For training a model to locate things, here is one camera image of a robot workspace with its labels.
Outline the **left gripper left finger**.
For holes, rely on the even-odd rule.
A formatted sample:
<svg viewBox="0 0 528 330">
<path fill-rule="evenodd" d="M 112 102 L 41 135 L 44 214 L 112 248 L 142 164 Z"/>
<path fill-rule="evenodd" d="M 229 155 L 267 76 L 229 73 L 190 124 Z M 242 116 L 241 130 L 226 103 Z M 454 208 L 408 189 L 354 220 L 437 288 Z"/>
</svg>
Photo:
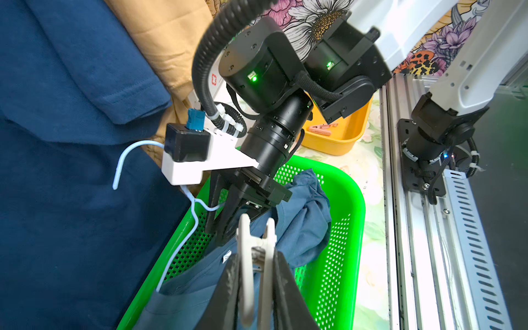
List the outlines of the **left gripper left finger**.
<svg viewBox="0 0 528 330">
<path fill-rule="evenodd" d="M 227 261 L 212 298 L 195 330 L 236 329 L 238 323 L 238 301 L 241 260 L 233 254 Z"/>
</svg>

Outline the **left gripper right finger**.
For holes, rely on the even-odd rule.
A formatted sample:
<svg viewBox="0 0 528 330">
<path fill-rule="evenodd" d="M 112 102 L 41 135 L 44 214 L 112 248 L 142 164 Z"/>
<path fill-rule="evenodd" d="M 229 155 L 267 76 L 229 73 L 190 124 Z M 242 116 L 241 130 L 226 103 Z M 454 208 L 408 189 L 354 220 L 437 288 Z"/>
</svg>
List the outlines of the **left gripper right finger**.
<svg viewBox="0 0 528 330">
<path fill-rule="evenodd" d="M 319 329 L 283 253 L 274 251 L 272 306 L 274 329 Z"/>
</svg>

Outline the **light blue wire hanger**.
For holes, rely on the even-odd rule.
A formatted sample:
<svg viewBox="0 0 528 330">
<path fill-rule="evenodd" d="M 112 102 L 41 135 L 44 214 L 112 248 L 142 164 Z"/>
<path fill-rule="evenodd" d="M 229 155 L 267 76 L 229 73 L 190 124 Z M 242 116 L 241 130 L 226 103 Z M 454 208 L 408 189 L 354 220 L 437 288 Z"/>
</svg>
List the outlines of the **light blue wire hanger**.
<svg viewBox="0 0 528 330">
<path fill-rule="evenodd" d="M 110 146 L 108 177 L 119 170 L 117 190 L 103 186 L 99 267 L 93 279 L 107 294 L 135 294 L 153 287 L 200 259 L 206 236 L 198 232 L 206 206 L 185 187 L 171 186 L 142 151 Z"/>
</svg>

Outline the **white clothespin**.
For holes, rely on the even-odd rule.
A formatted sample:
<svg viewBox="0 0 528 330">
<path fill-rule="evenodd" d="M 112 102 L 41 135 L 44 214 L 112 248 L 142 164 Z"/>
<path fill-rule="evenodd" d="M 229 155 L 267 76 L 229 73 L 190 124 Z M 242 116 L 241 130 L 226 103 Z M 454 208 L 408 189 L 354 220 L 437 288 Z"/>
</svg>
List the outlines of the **white clothespin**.
<svg viewBox="0 0 528 330">
<path fill-rule="evenodd" d="M 240 258 L 239 317 L 244 327 L 257 319 L 258 329 L 269 329 L 272 322 L 273 259 L 276 247 L 275 221 L 267 220 L 262 237 L 250 232 L 250 217 L 242 214 L 236 230 Z"/>
</svg>

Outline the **slate blue t-shirt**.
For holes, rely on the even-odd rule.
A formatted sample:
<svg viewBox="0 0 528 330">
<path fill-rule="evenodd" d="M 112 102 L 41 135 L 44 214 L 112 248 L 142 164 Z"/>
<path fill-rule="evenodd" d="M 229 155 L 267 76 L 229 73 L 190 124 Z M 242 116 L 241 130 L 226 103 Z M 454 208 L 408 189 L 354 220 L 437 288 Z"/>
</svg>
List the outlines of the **slate blue t-shirt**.
<svg viewBox="0 0 528 330">
<path fill-rule="evenodd" d="M 283 253 L 291 270 L 295 270 L 316 260 L 327 247 L 330 203 L 311 169 L 295 175 L 286 187 L 292 193 L 290 200 L 253 221 L 250 232 L 262 236 L 268 219 L 273 218 L 276 249 Z M 221 247 L 211 243 L 202 259 L 152 294 L 135 329 L 194 329 L 213 296 L 228 257 L 237 253 L 236 243 L 236 239 Z"/>
</svg>

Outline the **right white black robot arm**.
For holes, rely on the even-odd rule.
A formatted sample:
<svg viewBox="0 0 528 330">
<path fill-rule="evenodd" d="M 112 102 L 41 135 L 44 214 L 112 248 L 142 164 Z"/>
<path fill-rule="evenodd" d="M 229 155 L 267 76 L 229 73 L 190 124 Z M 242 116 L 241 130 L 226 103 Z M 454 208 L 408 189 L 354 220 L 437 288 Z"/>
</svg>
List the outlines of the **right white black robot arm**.
<svg viewBox="0 0 528 330">
<path fill-rule="evenodd" d="M 235 132 L 214 103 L 208 76 L 220 75 L 255 111 L 255 125 L 241 146 L 256 160 L 248 169 L 214 170 L 210 200 L 227 201 L 209 213 L 206 232 L 218 246 L 235 236 L 238 217 L 256 219 L 290 198 L 274 176 L 294 154 L 314 107 L 327 123 L 346 118 L 385 85 L 426 31 L 455 1 L 362 1 L 339 10 L 319 37 L 302 41 L 264 12 L 271 1 L 231 1 L 204 33 L 192 64 L 192 83 L 206 116 Z M 495 91 L 527 53 L 527 2 L 492 1 L 475 27 L 453 27 L 436 48 L 458 52 L 412 112 L 417 128 L 404 143 L 407 158 L 432 162 L 471 138 Z"/>
</svg>

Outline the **green perforated plastic basket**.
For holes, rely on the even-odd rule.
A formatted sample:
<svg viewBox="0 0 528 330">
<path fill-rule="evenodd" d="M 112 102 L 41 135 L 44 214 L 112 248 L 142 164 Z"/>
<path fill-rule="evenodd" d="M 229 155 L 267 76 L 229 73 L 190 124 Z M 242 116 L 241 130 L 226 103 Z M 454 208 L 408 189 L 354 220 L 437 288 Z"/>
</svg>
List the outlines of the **green perforated plastic basket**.
<svg viewBox="0 0 528 330">
<path fill-rule="evenodd" d="M 363 194 L 342 170 L 296 155 L 275 179 L 289 184 L 304 170 L 315 173 L 327 195 L 331 223 L 327 246 L 315 260 L 295 269 L 296 282 L 321 329 L 351 329 L 364 232 Z M 119 329 L 136 325 L 159 282 L 180 277 L 214 247 L 213 237 L 205 232 L 206 214 L 200 204 L 185 214 L 119 322 Z"/>
</svg>

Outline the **silver metal case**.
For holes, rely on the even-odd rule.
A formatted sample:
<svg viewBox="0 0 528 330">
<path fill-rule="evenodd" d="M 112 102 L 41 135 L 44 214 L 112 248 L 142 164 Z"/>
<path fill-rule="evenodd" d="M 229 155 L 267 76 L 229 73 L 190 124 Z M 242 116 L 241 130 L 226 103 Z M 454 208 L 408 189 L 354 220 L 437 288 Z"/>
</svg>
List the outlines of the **silver metal case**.
<svg viewBox="0 0 528 330">
<path fill-rule="evenodd" d="M 208 75 L 208 90 L 211 97 L 215 100 L 217 95 L 225 89 L 225 81 L 219 73 L 219 67 L 217 65 L 213 65 Z M 192 92 L 188 95 L 188 101 L 192 109 L 201 109 L 201 104 L 195 90 L 192 90 Z"/>
</svg>

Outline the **yellow plastic tray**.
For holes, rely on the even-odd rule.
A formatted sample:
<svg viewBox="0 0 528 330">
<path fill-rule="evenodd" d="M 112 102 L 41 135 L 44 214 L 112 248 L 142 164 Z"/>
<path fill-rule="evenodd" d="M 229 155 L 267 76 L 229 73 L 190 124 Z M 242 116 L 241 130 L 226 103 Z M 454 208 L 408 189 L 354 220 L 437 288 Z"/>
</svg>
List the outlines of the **yellow plastic tray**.
<svg viewBox="0 0 528 330">
<path fill-rule="evenodd" d="M 309 130 L 312 126 L 326 125 L 319 108 L 314 107 L 312 120 L 308 120 L 303 129 L 305 137 L 302 141 L 304 147 L 320 151 L 329 155 L 344 155 L 352 150 L 354 144 L 362 137 L 367 128 L 367 120 L 371 111 L 373 98 L 347 118 L 339 118 L 330 124 L 329 136 L 314 133 Z"/>
</svg>

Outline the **dark navy t-shirt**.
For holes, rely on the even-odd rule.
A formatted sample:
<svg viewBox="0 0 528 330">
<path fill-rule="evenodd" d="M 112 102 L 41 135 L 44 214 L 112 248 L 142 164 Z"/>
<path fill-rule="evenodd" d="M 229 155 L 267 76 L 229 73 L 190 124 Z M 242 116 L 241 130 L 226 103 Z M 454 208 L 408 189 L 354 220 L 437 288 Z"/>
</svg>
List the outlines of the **dark navy t-shirt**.
<svg viewBox="0 0 528 330">
<path fill-rule="evenodd" d="M 171 98 L 104 1 L 1 2 L 1 328 L 115 329 L 93 279 L 109 147 Z"/>
</svg>

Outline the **tan t-shirt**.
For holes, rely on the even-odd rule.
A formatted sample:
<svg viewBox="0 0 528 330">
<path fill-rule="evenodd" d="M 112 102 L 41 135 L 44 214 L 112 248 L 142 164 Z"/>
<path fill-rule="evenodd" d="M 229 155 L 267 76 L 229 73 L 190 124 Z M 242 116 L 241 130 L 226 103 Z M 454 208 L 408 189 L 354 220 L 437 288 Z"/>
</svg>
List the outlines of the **tan t-shirt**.
<svg viewBox="0 0 528 330">
<path fill-rule="evenodd" d="M 106 4 L 170 93 L 172 105 L 151 137 L 163 143 L 167 124 L 187 123 L 193 58 L 213 15 L 208 4 L 199 0 L 115 0 Z"/>
</svg>

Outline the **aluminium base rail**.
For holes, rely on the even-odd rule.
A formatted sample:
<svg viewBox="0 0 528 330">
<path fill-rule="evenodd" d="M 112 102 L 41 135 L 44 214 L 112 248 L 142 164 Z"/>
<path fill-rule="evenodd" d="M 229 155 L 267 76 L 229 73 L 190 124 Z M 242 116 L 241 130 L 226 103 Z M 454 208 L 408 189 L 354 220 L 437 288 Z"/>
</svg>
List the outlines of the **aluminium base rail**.
<svg viewBox="0 0 528 330">
<path fill-rule="evenodd" d="M 396 74 L 381 89 L 389 324 L 392 329 L 511 329 L 466 175 L 446 170 L 436 204 L 404 185 L 411 112 L 433 77 Z"/>
</svg>

